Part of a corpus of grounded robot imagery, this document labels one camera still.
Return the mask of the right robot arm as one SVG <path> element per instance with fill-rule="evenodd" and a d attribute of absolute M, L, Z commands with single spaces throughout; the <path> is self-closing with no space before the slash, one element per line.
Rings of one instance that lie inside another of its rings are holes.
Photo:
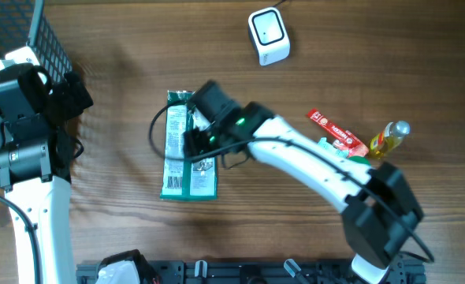
<path fill-rule="evenodd" d="M 184 135 L 184 156 L 199 161 L 230 152 L 277 168 L 314 190 L 339 213 L 354 251 L 351 270 L 366 283 L 386 279 L 423 212 L 403 173 L 333 155 L 257 102 L 241 106 L 207 81 L 186 102 L 208 121 Z"/>

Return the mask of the green 3M package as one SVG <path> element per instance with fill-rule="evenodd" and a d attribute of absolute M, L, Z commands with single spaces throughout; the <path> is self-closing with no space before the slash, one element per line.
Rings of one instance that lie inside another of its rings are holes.
<path fill-rule="evenodd" d="M 197 110 L 189 110 L 176 101 L 189 99 L 192 92 L 169 91 L 166 112 L 165 160 L 160 197 L 164 200 L 204 201 L 217 198 L 217 165 L 215 158 L 197 163 L 175 161 L 184 157 L 184 133 L 203 130 L 210 123 Z"/>

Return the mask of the green lidded jar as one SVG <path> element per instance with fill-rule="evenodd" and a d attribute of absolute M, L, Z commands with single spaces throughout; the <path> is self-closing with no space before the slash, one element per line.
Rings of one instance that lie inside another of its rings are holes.
<path fill-rule="evenodd" d="M 365 165 L 368 165 L 368 166 L 370 165 L 370 162 L 366 158 L 364 158 L 362 156 L 357 156 L 357 155 L 356 156 L 350 156 L 350 157 L 348 157 L 348 159 L 355 162 L 355 163 L 365 164 Z"/>

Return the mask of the red stick sachet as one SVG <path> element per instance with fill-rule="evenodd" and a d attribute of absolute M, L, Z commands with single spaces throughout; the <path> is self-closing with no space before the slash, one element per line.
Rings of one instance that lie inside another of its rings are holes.
<path fill-rule="evenodd" d="M 340 151 L 347 151 L 348 158 L 352 156 L 365 158 L 368 154 L 368 147 L 359 138 L 352 132 L 344 130 L 336 123 L 330 121 L 319 110 L 310 110 L 307 113 L 307 117 L 332 136 L 335 139 L 333 146 Z"/>

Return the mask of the teal pack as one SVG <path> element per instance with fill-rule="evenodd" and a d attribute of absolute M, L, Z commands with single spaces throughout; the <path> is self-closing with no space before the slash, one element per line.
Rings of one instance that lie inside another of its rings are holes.
<path fill-rule="evenodd" d="M 348 150 L 340 150 L 338 148 L 335 148 L 332 144 L 327 142 L 327 139 L 325 137 L 322 137 L 320 139 L 320 141 L 318 142 L 318 146 L 320 148 L 323 148 L 328 153 L 338 156 L 340 158 L 348 157 Z"/>

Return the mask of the grey plastic mesh basket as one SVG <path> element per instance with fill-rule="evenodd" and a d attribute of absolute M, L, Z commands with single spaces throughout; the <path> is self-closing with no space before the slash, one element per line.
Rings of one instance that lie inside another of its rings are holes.
<path fill-rule="evenodd" d="M 43 10 L 43 0 L 0 0 L 0 59 L 14 50 L 29 47 L 52 81 L 58 83 L 64 80 L 65 73 L 73 70 L 72 63 Z"/>

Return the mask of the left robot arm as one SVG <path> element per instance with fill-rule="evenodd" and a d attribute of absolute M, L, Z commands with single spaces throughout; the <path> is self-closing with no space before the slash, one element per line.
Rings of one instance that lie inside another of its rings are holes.
<path fill-rule="evenodd" d="M 0 203 L 13 224 L 21 283 L 85 283 L 69 225 L 70 166 L 84 147 L 66 129 L 93 100 L 79 74 L 55 82 L 41 65 L 0 67 Z"/>

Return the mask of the yellow oil bottle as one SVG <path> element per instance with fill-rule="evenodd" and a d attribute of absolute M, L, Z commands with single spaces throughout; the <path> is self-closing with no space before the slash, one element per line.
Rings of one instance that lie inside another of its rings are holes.
<path fill-rule="evenodd" d="M 398 147 L 410 131 L 411 127 L 406 121 L 390 122 L 370 141 L 370 157 L 381 159 L 387 153 Z"/>

